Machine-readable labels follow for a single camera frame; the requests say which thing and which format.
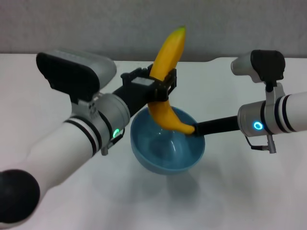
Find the bowl rim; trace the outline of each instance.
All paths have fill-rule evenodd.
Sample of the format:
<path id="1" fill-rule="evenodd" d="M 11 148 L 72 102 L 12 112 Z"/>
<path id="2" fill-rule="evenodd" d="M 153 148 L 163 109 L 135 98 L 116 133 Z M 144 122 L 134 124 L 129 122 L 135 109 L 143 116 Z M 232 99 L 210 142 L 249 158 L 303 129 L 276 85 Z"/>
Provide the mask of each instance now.
<path id="1" fill-rule="evenodd" d="M 183 110 L 181 110 L 181 109 L 179 109 L 179 108 L 177 108 L 177 107 L 174 107 L 174 106 L 172 106 L 172 108 L 175 109 L 175 110 L 180 110 L 181 112 L 185 113 L 186 115 L 188 115 L 188 116 L 196 123 L 196 121 L 194 120 L 194 118 L 193 118 L 191 115 L 189 115 L 188 113 L 186 113 L 186 112 L 184 112 Z M 163 168 L 163 167 L 161 167 L 161 166 L 159 166 L 159 165 L 156 165 L 156 164 L 152 163 L 151 161 L 149 161 L 148 159 L 146 159 L 146 158 L 141 154 L 141 152 L 136 148 L 135 141 L 134 141 L 134 139 L 132 138 L 132 126 L 134 125 L 134 122 L 136 121 L 136 119 L 138 118 L 138 116 L 139 116 L 141 113 L 145 112 L 146 110 L 149 110 L 149 108 L 148 108 L 148 107 L 143 108 L 142 110 L 140 110 L 140 111 L 136 114 L 136 116 L 134 117 L 134 119 L 133 119 L 133 121 L 132 121 L 132 123 L 131 123 L 131 127 L 130 127 L 130 141 L 131 141 L 131 144 L 135 147 L 135 150 L 138 152 L 138 155 L 139 155 L 143 160 L 145 160 L 148 164 L 150 164 L 150 165 L 152 165 L 152 166 L 154 166 L 154 167 L 156 167 L 156 168 L 158 168 L 158 169 L 160 169 L 160 170 L 169 171 L 169 172 L 178 172 L 178 171 L 185 171 L 185 170 L 188 170 L 188 169 L 192 168 L 195 164 L 197 164 L 197 163 L 201 160 L 201 158 L 202 158 L 202 156 L 203 156 L 203 154 L 204 154 L 204 152 L 205 152 L 205 146 L 206 146 L 206 141 L 205 141 L 205 137 L 204 137 L 204 136 L 202 137 L 203 148 L 202 148 L 202 152 L 201 152 L 200 157 L 199 157 L 192 165 L 190 165 L 190 166 L 188 166 L 188 167 L 181 168 L 181 169 L 168 169 L 168 168 Z"/>

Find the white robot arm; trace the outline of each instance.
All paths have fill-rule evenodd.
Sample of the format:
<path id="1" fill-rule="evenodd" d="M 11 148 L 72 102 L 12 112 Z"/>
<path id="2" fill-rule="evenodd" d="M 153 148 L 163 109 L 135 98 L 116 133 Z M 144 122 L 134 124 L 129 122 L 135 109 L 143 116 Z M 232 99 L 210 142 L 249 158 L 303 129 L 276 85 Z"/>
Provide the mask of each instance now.
<path id="1" fill-rule="evenodd" d="M 177 80 L 175 69 L 165 81 L 152 79 L 149 66 L 122 74 L 123 86 L 101 94 L 116 74 L 115 63 L 106 57 L 61 49 L 39 53 L 36 63 L 53 89 L 70 96 L 72 114 L 35 144 L 23 162 L 0 172 L 0 229 L 25 222 L 48 189 L 97 152 L 107 155 L 130 117 L 148 102 L 168 100 Z"/>
<path id="2" fill-rule="evenodd" d="M 285 95 L 285 60 L 278 51 L 254 50 L 231 63 L 235 75 L 249 75 L 254 83 L 264 82 L 266 100 L 245 104 L 238 114 L 195 124 L 195 134 L 241 130 L 253 150 L 276 152 L 273 135 L 307 130 L 307 92 Z M 267 146 L 252 146 L 248 137 L 267 136 Z"/>

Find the yellow banana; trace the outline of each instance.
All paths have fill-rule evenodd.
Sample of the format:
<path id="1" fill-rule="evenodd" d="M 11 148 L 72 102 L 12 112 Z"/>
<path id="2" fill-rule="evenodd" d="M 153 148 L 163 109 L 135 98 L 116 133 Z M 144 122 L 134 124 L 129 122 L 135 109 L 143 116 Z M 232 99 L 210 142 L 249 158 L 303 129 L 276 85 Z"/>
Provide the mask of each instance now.
<path id="1" fill-rule="evenodd" d="M 185 27 L 178 28 L 168 36 L 153 63 L 150 71 L 151 77 L 163 81 L 169 71 L 176 67 L 184 49 L 185 37 Z M 186 125 L 179 120 L 169 101 L 148 103 L 148 107 L 154 121 L 162 128 L 184 134 L 194 132 L 193 126 Z"/>

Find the banana tip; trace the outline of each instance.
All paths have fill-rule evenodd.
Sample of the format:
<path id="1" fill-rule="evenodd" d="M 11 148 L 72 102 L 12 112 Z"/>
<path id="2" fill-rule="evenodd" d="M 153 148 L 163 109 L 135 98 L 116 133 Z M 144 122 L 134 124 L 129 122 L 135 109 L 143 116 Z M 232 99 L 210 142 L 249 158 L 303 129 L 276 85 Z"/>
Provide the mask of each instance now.
<path id="1" fill-rule="evenodd" d="M 185 31 L 185 30 L 186 30 L 186 26 L 185 26 L 185 25 L 182 25 L 182 26 L 178 27 L 177 30 L 178 30 L 178 31 Z"/>

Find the green led light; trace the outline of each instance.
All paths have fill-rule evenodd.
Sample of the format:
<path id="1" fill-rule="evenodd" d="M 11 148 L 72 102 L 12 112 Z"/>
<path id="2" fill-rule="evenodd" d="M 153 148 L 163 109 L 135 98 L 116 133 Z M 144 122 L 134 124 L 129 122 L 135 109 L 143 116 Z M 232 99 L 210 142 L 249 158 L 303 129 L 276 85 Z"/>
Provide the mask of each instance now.
<path id="1" fill-rule="evenodd" d="M 113 138 L 115 138 L 117 136 L 117 134 L 119 133 L 119 129 L 115 129 L 114 133 L 113 133 Z"/>

